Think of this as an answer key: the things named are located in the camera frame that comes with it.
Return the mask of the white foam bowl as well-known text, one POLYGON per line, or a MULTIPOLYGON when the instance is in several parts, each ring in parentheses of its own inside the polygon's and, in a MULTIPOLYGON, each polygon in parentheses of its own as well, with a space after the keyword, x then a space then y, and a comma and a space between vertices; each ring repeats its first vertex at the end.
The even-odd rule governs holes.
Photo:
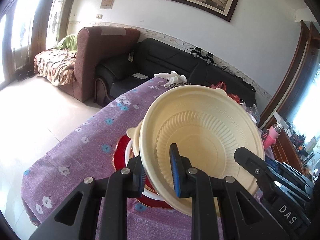
MULTIPOLYGON (((124 153, 125 165, 127 165, 129 160, 135 156, 133 153, 132 144, 133 144, 132 139, 130 139, 126 148, 125 148, 125 153, 124 153)), ((148 187, 146 184, 144 186, 143 195, 152 199, 152 200, 156 200, 156 201, 163 201, 164 200, 157 192, 155 192, 153 189, 148 187)))

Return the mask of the large cream plastic bowl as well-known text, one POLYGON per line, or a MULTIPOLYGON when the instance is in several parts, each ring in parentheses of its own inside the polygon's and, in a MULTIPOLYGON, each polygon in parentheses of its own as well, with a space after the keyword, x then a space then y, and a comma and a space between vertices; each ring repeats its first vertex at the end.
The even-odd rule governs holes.
POLYGON ((260 133, 249 114, 221 89, 197 85, 170 89, 151 104, 127 135, 153 189, 185 215, 191 215, 191 199, 180 199, 174 191, 172 144, 193 167, 209 176, 233 176, 250 194, 258 190, 256 179, 235 161, 234 153, 245 147, 264 159, 260 133))

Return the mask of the wooden side cabinet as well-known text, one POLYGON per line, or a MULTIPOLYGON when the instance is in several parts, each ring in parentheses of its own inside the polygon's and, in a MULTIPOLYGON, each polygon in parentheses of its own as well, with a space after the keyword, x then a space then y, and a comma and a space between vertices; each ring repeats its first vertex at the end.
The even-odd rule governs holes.
POLYGON ((291 125, 285 122, 289 129, 282 128, 276 142, 271 145, 274 158, 280 163, 286 163, 295 168, 298 172, 311 179, 309 169, 303 165, 301 157, 305 157, 304 146, 305 135, 298 135, 291 125))

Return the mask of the pink box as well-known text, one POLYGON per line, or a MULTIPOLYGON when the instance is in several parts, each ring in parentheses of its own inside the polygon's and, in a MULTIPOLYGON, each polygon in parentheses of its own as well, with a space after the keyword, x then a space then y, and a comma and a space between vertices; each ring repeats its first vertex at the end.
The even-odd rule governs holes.
POLYGON ((276 139, 280 135, 282 128, 281 124, 275 123, 270 128, 265 129, 262 132, 261 139, 265 150, 276 143, 276 139))

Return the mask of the red scalloped plate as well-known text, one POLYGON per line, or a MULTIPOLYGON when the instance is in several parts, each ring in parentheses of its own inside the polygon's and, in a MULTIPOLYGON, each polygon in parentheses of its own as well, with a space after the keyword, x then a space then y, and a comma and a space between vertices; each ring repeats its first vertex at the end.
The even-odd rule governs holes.
MULTIPOLYGON (((125 148, 129 142, 130 138, 127 135, 122 136, 117 145, 116 145, 116 151, 114 153, 113 157, 113 165, 114 168, 117 170, 121 170, 122 168, 125 168, 125 160, 124 160, 124 153, 125 153, 125 148)), ((152 187, 151 183, 149 182, 148 178, 146 177, 145 179, 145 184, 150 187, 151 189, 154 190, 152 187)), ((174 209, 168 205, 165 201, 156 201, 152 200, 144 195, 141 197, 137 198, 137 200, 144 206, 151 207, 151 208, 162 208, 162 209, 167 209, 169 211, 173 211, 174 209)))

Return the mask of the purple floral tablecloth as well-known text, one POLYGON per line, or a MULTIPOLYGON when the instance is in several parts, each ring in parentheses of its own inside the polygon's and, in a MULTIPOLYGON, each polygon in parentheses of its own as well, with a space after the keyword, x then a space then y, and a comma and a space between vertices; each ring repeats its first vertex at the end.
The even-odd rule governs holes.
MULTIPOLYGON (((143 120, 166 89, 154 77, 122 94, 38 160, 22 181, 22 199, 39 226, 87 177, 111 176, 118 140, 143 120)), ((127 239, 191 239, 191 215, 127 199, 127 239)))

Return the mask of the red plastic bag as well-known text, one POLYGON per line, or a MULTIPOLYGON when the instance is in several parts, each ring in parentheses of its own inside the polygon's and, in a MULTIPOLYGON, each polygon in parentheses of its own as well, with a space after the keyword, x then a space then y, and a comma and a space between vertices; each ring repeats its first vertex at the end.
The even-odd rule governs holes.
MULTIPOLYGON (((226 84, 224 82, 222 82, 222 81, 218 82, 216 85, 215 84, 211 84, 210 88, 212 88, 212 89, 217 89, 218 88, 218 89, 223 90, 224 92, 226 92, 226 90, 227 90, 226 84)), ((238 104, 240 104, 240 105, 244 105, 245 104, 244 100, 240 99, 237 95, 235 95, 233 93, 227 93, 227 95, 230 98, 232 98, 234 101, 236 101, 238 104)))

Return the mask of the leopard print cloth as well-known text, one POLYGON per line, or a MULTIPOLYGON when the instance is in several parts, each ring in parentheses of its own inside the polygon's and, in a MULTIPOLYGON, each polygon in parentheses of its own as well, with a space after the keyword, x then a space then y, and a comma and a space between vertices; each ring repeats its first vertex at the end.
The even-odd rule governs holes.
POLYGON ((171 83, 171 84, 169 84, 169 88, 173 89, 176 87, 187 86, 187 85, 191 85, 191 83, 187 83, 187 82, 171 83))

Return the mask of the white gloves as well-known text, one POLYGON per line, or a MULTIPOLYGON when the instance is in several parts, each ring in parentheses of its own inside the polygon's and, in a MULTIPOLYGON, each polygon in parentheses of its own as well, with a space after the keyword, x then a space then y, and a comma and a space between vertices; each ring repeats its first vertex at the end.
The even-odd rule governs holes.
POLYGON ((187 82, 187 78, 184 75, 179 75, 175 71, 171 71, 170 73, 158 73, 153 76, 163 79, 164 81, 160 81, 159 83, 165 88, 169 88, 169 84, 171 83, 187 82))

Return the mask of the black leather sofa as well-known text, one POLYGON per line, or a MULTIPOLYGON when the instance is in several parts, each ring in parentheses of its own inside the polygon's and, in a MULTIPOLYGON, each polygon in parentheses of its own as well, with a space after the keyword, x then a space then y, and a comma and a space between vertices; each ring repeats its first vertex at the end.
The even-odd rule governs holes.
POLYGON ((247 106, 256 103, 255 88, 225 67, 208 64, 186 50, 152 38, 137 43, 130 53, 98 63, 95 68, 95 102, 104 107, 121 94, 150 81, 155 74, 172 71, 184 75, 193 85, 209 87, 223 82, 226 92, 237 95, 247 106))

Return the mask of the patterned brown blanket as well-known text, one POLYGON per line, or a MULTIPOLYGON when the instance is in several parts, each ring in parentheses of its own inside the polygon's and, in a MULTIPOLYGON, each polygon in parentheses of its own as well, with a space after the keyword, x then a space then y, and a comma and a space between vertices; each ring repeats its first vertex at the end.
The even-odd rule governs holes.
POLYGON ((54 86, 73 83, 76 51, 48 49, 34 57, 34 73, 45 77, 54 86))

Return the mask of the green cushion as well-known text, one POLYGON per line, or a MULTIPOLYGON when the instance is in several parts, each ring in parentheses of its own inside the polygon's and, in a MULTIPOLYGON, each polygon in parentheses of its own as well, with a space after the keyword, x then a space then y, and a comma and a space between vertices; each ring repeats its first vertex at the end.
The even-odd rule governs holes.
POLYGON ((71 34, 64 37, 56 46, 55 49, 77 51, 77 35, 71 34))

